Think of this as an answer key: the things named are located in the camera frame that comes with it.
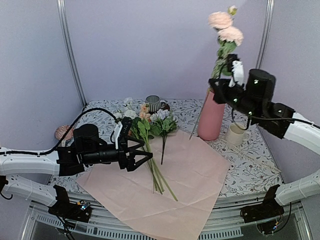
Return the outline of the pink rose flower stem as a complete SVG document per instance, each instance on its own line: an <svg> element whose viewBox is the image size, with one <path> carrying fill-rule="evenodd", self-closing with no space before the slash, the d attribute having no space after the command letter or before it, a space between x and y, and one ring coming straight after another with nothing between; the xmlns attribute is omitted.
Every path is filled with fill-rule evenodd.
<svg viewBox="0 0 320 240"><path fill-rule="evenodd" d="M224 75L226 76L231 75L231 73L228 72L226 66L227 56L233 53L236 47L239 47L244 40L244 35L242 31L239 30L237 27L233 26L234 16L237 14L237 10L238 8L232 5L228 7L227 11L213 12L208 16L208 25L217 32L217 42L219 44L219 48L217 51L217 59L215 61L212 73L210 75L212 79L217 79L219 77L219 74L222 72L225 72ZM203 105L205 103L208 91L210 89L213 91L214 97L217 96L213 88L209 86L206 91ZM201 111L193 128L194 130L197 130L197 133Z"/></svg>

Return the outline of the cream printed ribbon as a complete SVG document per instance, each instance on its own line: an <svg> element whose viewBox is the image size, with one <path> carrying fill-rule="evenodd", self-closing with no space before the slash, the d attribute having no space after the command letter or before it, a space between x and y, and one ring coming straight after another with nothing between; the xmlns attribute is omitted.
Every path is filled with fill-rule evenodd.
<svg viewBox="0 0 320 240"><path fill-rule="evenodd" d="M277 167L275 167L274 164L271 164L268 162L268 159L262 155L253 155L251 153L247 153L241 149L239 149L237 146L231 144L230 142L222 139L222 138L218 138L216 140L217 143L223 143L226 146L228 146L233 152L237 153L239 156L246 158L247 160L250 160L251 162L260 165L264 168L267 168L269 170L271 170L273 173L279 174L282 171L279 170Z"/></svg>

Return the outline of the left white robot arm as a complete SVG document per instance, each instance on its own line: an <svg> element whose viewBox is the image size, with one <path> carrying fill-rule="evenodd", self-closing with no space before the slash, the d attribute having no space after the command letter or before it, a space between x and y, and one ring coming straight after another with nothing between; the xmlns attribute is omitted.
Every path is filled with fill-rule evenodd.
<svg viewBox="0 0 320 240"><path fill-rule="evenodd" d="M114 143L107 143L100 138L96 125L84 124L73 131L69 147L31 153L5 148L0 153L0 192L41 203L55 208L63 217L70 217L75 210L64 187L43 185L22 175L75 176L92 165L112 163L118 163L122 170L135 171L153 154L141 150L145 142L130 137L129 129L128 124L118 123Z"/></svg>

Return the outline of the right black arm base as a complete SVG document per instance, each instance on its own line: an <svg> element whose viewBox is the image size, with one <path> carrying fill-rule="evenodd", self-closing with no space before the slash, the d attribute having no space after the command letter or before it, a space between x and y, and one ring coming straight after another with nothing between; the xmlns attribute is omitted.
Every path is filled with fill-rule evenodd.
<svg viewBox="0 0 320 240"><path fill-rule="evenodd" d="M240 210L240 216L245 223L257 222L269 218L279 217L285 213L284 208L279 205L276 200L276 191L280 187L279 184L272 186L266 192L262 203L256 205L248 205ZM264 222L257 225L258 231L263 235L274 234L278 228L279 220L273 220L271 223Z"/></svg>

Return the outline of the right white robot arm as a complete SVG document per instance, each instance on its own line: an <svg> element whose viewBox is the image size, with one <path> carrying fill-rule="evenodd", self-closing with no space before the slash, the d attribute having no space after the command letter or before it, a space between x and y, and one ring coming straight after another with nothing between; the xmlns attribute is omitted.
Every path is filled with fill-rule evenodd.
<svg viewBox="0 0 320 240"><path fill-rule="evenodd" d="M290 202L320 193L320 126L284 103L272 101L276 78L261 69L249 71L246 84L211 78L214 100L246 116L251 125L269 133L271 150L279 158L287 183L272 188L259 206L262 218L269 218Z"/></svg>

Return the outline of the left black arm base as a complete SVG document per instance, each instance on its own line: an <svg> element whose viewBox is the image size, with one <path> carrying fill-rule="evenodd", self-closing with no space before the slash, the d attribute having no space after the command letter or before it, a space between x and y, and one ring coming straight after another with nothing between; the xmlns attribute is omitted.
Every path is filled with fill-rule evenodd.
<svg viewBox="0 0 320 240"><path fill-rule="evenodd" d="M80 200L72 203L64 187L54 185L53 188L56 191L56 203L48 208L49 214L78 222L89 222L92 208L88 201Z"/></svg>

